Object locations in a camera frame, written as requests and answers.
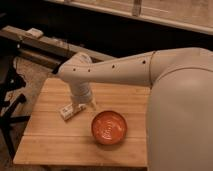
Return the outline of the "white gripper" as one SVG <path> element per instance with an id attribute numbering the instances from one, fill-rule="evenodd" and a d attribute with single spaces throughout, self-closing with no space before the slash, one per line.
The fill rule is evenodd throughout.
<path id="1" fill-rule="evenodd" d="M 92 90 L 89 83 L 74 83 L 69 85 L 73 110 L 78 110 L 79 104 L 89 103 L 89 106 L 96 110 L 97 104 L 93 98 Z"/>

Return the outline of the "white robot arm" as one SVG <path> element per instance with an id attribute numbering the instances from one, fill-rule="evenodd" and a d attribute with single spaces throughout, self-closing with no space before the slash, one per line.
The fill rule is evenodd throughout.
<path id="1" fill-rule="evenodd" d="M 91 101 L 92 82 L 149 87 L 148 170 L 213 171 L 213 51 L 157 50 L 99 63 L 78 52 L 58 76 L 77 103 Z"/>

